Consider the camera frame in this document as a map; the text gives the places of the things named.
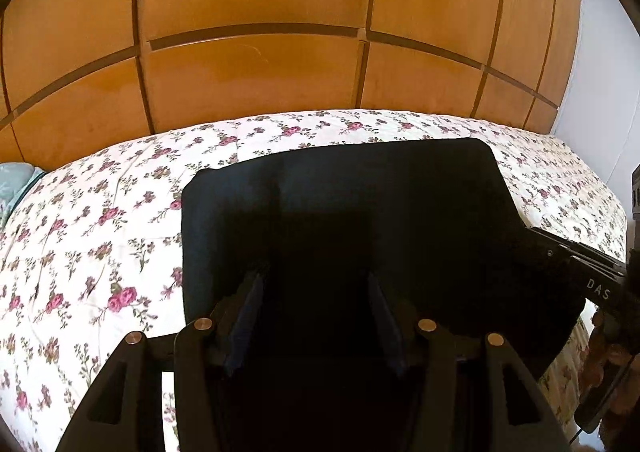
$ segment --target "bed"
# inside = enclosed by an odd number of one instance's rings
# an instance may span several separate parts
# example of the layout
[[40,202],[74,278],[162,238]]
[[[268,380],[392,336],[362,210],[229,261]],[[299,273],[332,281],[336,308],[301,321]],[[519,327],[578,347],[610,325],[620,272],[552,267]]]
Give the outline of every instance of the bed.
[[[318,110],[120,143],[45,175],[0,233],[0,415],[25,450],[53,451],[126,333],[158,336],[184,326],[180,194],[198,170],[312,146],[457,137],[492,148],[529,226],[624,260],[619,201],[550,135],[445,115]],[[566,432],[587,338],[580,319],[540,380]],[[162,398],[166,449],[175,451],[170,374]]]

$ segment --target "pillow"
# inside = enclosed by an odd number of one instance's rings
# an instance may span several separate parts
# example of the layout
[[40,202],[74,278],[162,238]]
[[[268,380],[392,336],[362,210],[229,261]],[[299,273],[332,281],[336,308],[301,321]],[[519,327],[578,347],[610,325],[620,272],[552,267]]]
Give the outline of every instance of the pillow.
[[28,163],[0,164],[0,229],[4,229],[20,199],[42,175],[44,170]]

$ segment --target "wooden headboard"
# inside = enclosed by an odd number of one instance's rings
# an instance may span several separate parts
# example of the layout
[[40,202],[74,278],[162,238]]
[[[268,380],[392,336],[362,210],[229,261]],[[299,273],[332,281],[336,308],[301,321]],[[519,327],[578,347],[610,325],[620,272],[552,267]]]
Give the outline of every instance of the wooden headboard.
[[580,0],[11,0],[0,161],[252,114],[390,108],[546,133]]

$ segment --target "small screw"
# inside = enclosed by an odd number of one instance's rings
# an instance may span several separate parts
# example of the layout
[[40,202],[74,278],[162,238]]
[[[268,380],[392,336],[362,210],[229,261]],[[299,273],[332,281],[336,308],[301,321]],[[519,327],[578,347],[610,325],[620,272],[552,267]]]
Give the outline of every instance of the small screw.
[[211,329],[213,322],[210,318],[198,318],[194,323],[193,327],[195,327],[198,331],[206,331],[207,329]]
[[433,320],[431,320],[429,318],[423,318],[418,322],[418,327],[420,327],[420,329],[422,331],[426,331],[427,333],[431,333],[432,331],[436,330],[438,325]]
[[125,342],[129,345],[135,345],[142,340],[142,333],[140,331],[132,331],[124,337]]
[[504,343],[504,337],[498,333],[490,333],[486,339],[494,347],[500,347]]

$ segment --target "white wall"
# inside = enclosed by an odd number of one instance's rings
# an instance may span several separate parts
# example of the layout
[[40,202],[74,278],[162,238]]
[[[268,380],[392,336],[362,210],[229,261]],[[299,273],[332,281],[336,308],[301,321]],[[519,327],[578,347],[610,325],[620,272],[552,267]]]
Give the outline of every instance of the white wall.
[[552,133],[631,215],[640,164],[640,36],[618,0],[581,0],[574,67]]

